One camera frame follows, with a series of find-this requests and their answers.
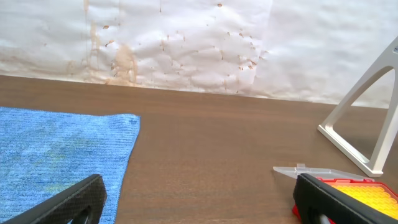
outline white paper sheet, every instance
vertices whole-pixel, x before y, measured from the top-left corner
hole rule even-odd
[[[338,103],[398,35],[398,2],[0,2],[0,72]],[[392,75],[357,105],[387,107]]]

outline blue cloth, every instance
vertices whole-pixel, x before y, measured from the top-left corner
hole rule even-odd
[[[0,223],[101,174],[108,195],[100,223],[113,224],[140,117],[0,107]]]

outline wooden table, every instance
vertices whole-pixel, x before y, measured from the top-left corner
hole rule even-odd
[[[0,106],[141,115],[116,223],[298,223],[295,181],[272,166],[364,175],[317,131],[333,105],[0,76]],[[352,107],[337,131],[370,155],[385,110]],[[379,180],[398,191],[395,143]]]

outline triangular white frame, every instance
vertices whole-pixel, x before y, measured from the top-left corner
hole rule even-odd
[[[395,70],[395,81],[390,106],[372,156],[368,159],[337,134],[333,130],[333,125],[365,90],[392,69]],[[366,175],[379,177],[383,174],[384,163],[398,132],[398,37],[376,59],[326,120],[318,126],[318,130]]]

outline open plastic case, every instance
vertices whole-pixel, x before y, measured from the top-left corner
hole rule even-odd
[[[331,195],[335,194],[335,198],[330,202],[338,202],[339,205],[343,204],[344,209],[342,209],[340,214],[335,214],[337,219],[344,216],[343,214],[347,212],[352,212],[354,214],[361,214],[361,216],[356,217],[356,221],[358,223],[368,223],[370,219],[374,219],[375,223],[398,223],[398,196],[395,194],[388,186],[386,186],[382,182],[375,182],[373,179],[368,177],[363,177],[360,175],[350,174],[347,172],[342,172],[339,170],[333,169],[323,169],[323,168],[309,168],[305,167],[304,164],[297,164],[297,167],[274,167],[276,172],[280,172],[281,174],[287,175],[289,177],[297,179],[296,188],[295,188],[295,201],[296,204],[293,208],[293,213],[299,218],[300,217],[300,208],[298,208],[298,198],[301,197],[301,204],[306,203],[313,203],[311,202],[311,198],[313,198],[314,193],[318,192],[318,198],[323,198],[325,201],[319,202],[320,204],[325,204],[326,200],[328,200]],[[305,189],[302,192],[298,193],[298,189],[303,189],[303,185],[298,187],[299,179],[298,177],[303,179],[303,175],[310,175],[315,177],[312,180],[315,185],[309,187],[309,189]],[[325,187],[325,184],[332,187],[335,190],[338,190],[340,193],[336,193],[334,190],[330,190],[330,187]],[[350,203],[343,203],[345,198],[352,198],[350,199]],[[383,218],[383,215],[392,218],[392,220],[388,220],[386,222],[379,222]],[[327,219],[327,217],[323,216],[324,221],[320,223],[334,223],[332,220]]]

